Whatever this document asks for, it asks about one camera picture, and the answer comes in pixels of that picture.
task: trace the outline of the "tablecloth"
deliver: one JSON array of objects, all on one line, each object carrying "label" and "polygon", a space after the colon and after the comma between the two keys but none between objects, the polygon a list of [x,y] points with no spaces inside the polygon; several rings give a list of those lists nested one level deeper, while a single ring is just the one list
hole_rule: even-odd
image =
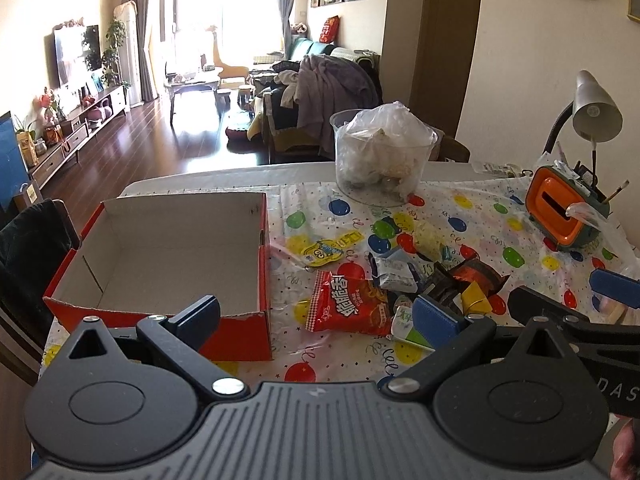
[{"label": "tablecloth", "polygon": [[[595,267],[618,270],[620,264],[599,238],[570,253],[558,252],[529,220],[524,206],[530,178],[482,182],[423,182],[410,203],[380,208],[357,203],[335,183],[218,189],[261,191],[268,197],[271,243],[270,362],[219,363],[251,386],[275,381],[387,381],[426,356],[418,347],[386,337],[305,329],[317,269],[305,266],[299,254],[321,239],[358,230],[364,240],[325,270],[370,276],[367,253],[383,254],[395,246],[415,253],[414,230],[426,220],[447,240],[441,261],[453,266],[469,254],[509,276],[492,298],[490,314],[499,324],[515,324],[508,314],[509,292],[527,285],[586,314],[604,318],[588,279]],[[421,258],[422,270],[433,264]],[[68,333],[57,321],[49,333],[44,370]]]}]

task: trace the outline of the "transparent bucket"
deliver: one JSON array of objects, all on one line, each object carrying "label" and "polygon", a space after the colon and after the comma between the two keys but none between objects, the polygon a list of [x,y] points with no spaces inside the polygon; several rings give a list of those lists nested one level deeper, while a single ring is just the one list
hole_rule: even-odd
[{"label": "transparent bucket", "polygon": [[[372,147],[372,139],[358,139],[345,135],[346,124],[351,123],[363,110],[345,110],[330,118],[335,133],[335,179],[338,188],[357,202],[378,207],[394,207],[406,204],[418,187],[424,164],[431,155],[435,140],[427,140],[425,146]],[[365,167],[364,156],[375,149],[380,155],[381,166],[388,162],[388,170]],[[402,171],[396,172],[393,161],[402,161]]]}]

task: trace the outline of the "silver screw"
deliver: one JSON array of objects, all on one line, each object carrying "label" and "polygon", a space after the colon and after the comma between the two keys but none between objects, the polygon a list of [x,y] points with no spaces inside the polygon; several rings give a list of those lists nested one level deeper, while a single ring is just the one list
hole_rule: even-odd
[{"label": "silver screw", "polygon": [[244,390],[244,383],[235,377],[225,377],[215,381],[211,388],[220,395],[235,395]]},{"label": "silver screw", "polygon": [[391,379],[386,386],[395,394],[414,394],[420,389],[420,383],[409,377],[396,377]]}]

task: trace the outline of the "cardboard box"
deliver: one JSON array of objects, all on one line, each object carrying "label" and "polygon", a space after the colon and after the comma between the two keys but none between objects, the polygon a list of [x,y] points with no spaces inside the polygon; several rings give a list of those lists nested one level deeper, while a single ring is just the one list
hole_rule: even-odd
[{"label": "cardboard box", "polygon": [[45,292],[71,332],[95,314],[109,327],[218,298],[222,320],[201,354],[271,359],[264,193],[131,196],[100,204]]}]

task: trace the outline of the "human hand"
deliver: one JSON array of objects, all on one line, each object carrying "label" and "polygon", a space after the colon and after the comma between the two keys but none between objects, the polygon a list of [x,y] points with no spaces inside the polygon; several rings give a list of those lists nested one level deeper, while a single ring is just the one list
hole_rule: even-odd
[{"label": "human hand", "polygon": [[628,420],[613,441],[613,465],[611,480],[636,480],[638,468],[634,463],[634,446],[636,437],[632,427],[633,420]]}]

